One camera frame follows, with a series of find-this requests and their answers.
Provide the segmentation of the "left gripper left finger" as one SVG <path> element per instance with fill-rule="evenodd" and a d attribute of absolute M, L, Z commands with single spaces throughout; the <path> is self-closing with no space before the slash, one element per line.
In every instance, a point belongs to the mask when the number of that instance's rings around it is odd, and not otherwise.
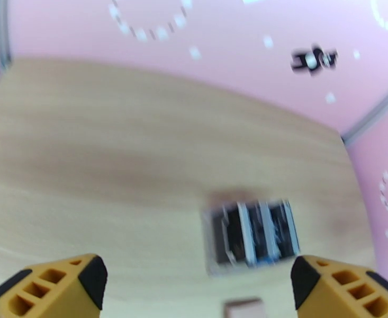
<path fill-rule="evenodd" d="M 92 253 L 27 266 L 0 284 L 0 317 L 99 317 L 107 276 Z"/>

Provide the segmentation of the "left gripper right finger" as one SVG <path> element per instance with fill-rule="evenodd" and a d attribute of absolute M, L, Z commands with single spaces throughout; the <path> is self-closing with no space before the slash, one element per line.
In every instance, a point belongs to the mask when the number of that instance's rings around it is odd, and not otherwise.
<path fill-rule="evenodd" d="M 291 283 L 298 317 L 388 317 L 388 280 L 370 268 L 302 255 Z"/>

